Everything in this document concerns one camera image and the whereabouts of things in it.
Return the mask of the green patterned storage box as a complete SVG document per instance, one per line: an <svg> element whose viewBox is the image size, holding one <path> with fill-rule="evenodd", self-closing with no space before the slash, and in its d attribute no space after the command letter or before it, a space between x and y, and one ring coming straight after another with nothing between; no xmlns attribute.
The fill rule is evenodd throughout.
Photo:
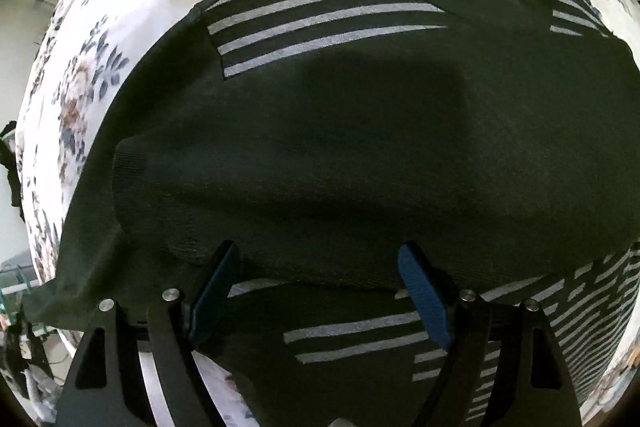
<svg viewBox="0 0 640 427"><path fill-rule="evenodd" d="M1 328L14 324L22 300L39 286L32 256L28 251L1 262Z"/></svg>

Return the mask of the black object beside bed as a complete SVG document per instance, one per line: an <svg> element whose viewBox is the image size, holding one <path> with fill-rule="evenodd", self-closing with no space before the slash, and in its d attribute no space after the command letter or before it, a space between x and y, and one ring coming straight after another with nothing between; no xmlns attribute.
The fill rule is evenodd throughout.
<svg viewBox="0 0 640 427"><path fill-rule="evenodd" d="M20 218L24 219L22 186L20 179L18 179L15 157L15 128L16 121L10 120L1 130L1 165L6 168L6 179L11 191L11 206L17 208Z"/></svg>

